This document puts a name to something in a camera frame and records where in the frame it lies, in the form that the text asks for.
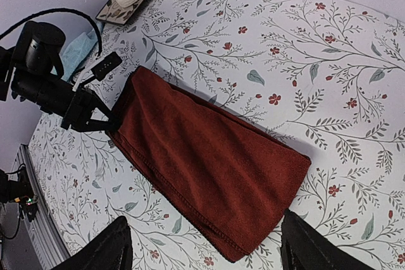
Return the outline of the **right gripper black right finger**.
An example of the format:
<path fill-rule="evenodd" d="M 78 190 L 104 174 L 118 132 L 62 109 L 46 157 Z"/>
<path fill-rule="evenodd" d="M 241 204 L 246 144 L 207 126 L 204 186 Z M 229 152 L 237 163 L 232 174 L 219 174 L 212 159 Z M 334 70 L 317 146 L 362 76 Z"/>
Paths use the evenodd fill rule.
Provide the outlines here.
<path fill-rule="evenodd" d="M 283 269 L 370 269 L 329 242 L 296 213 L 286 209 L 280 255 Z"/>

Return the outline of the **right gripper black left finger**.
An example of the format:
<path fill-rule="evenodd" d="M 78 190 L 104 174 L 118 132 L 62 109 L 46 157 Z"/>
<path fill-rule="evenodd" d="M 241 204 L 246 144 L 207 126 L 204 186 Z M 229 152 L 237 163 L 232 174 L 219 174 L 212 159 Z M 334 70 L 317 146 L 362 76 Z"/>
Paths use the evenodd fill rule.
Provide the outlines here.
<path fill-rule="evenodd" d="M 54 268 L 56 270 L 131 269 L 132 263 L 130 227 L 126 217 L 119 216 L 82 250 Z"/>

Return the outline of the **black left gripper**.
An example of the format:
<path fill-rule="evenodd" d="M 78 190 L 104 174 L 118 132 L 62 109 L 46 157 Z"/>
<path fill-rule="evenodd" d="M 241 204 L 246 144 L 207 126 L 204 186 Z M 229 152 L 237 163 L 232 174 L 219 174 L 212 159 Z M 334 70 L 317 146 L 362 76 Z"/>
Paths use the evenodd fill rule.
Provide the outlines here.
<path fill-rule="evenodd" d="M 11 82 L 13 93 L 29 100 L 40 110 L 62 117 L 61 127 L 77 132 L 97 132 L 117 130 L 122 123 L 101 98 L 91 89 L 79 87 L 63 80 L 50 81 L 28 72 L 16 72 Z M 92 119 L 92 113 L 98 109 L 106 121 Z"/>

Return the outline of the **dark red towel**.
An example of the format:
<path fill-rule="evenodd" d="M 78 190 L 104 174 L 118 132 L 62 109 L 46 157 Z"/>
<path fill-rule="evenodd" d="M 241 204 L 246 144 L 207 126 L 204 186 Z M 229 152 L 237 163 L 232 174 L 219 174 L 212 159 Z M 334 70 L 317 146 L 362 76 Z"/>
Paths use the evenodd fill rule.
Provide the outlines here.
<path fill-rule="evenodd" d="M 128 77 L 108 136 L 229 262 L 281 221 L 311 160 L 145 67 Z"/>

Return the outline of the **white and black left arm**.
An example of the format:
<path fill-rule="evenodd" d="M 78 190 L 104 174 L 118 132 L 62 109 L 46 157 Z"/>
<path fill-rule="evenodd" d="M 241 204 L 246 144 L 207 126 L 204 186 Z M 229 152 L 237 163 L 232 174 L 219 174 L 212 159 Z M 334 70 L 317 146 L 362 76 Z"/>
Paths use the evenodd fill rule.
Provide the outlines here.
<path fill-rule="evenodd" d="M 92 76 L 83 82 L 70 84 L 54 75 L 40 76 L 14 68 L 11 50 L 1 48 L 1 100 L 7 99 L 8 90 L 29 100 L 40 110 L 62 117 L 61 127 L 77 132 L 117 130 L 121 121 L 87 84 L 101 81 L 122 63 L 112 52 L 88 70 Z"/>

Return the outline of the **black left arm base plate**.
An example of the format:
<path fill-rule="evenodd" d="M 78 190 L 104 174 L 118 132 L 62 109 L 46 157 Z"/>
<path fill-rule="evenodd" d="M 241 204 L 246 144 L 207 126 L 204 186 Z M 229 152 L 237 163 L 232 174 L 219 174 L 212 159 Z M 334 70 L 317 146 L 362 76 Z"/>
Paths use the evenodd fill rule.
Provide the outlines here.
<path fill-rule="evenodd" d="M 32 188 L 26 164 L 14 172 L 1 170 L 1 203 L 17 203 L 31 223 L 38 212 L 38 196 Z"/>

